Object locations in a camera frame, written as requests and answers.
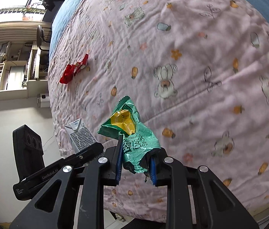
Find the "green snack bag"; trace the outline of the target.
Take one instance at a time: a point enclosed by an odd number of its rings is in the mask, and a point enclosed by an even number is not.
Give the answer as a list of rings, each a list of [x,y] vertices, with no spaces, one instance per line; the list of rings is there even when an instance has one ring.
[[[112,139],[123,137],[123,166],[134,174],[147,172],[150,154],[160,150],[157,137],[141,122],[129,96],[118,102],[111,116],[101,124],[98,134]]]

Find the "white milk carton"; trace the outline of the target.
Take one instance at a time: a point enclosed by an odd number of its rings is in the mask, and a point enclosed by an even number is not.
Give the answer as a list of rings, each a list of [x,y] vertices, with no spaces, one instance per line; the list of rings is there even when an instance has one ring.
[[[96,143],[95,138],[81,118],[67,124],[65,130],[76,153]]]

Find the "white air purifier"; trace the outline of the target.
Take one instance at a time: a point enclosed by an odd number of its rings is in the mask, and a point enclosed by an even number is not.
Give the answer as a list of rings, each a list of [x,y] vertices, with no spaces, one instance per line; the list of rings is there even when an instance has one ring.
[[[49,97],[48,93],[38,94],[37,106],[39,108],[49,108],[50,107],[50,97]]]

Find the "red sock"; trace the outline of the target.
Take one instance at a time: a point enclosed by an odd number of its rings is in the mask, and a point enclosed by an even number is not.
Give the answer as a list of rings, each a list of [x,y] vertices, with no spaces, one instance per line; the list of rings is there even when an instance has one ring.
[[[60,78],[60,83],[68,84],[69,82],[71,82],[73,79],[75,69],[76,69],[76,65],[68,64]]]

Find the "white desk with shelves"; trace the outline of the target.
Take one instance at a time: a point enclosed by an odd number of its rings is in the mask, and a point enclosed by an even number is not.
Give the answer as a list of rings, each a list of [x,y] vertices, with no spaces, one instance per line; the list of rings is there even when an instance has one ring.
[[[0,44],[0,101],[45,98],[48,68],[48,48],[32,41]]]

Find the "red candy wrapper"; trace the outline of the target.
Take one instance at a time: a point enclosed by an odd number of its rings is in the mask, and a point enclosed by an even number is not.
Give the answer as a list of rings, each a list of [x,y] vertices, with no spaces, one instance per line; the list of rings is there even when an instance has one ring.
[[[84,69],[88,63],[89,55],[85,54],[85,56],[76,63],[76,67],[74,69],[73,75],[76,76],[82,69]]]

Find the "pink bear-print quilt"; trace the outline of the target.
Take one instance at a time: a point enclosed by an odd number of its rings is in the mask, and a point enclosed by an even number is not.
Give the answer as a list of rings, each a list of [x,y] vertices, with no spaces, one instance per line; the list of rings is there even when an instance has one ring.
[[[85,54],[68,84],[60,78]],[[60,154],[81,118],[96,141],[129,96],[167,154],[207,165],[244,207],[269,207],[269,23],[246,0],[82,0],[50,60]]]

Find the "dark desk chair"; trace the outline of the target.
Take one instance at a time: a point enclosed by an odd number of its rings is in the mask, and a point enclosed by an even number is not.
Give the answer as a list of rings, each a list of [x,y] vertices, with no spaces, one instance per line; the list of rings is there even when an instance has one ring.
[[[36,43],[37,43],[37,47],[41,51],[47,51],[47,52],[50,51],[51,40],[47,39],[47,37],[44,33],[44,29],[41,25],[37,26]]]

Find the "blue bed sheet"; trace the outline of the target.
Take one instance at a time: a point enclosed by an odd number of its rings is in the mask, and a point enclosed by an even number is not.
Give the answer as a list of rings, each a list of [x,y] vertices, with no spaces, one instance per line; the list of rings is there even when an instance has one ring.
[[[56,46],[81,1],[82,0],[65,0],[56,13],[51,27],[52,35],[49,49],[50,60],[53,58]]]

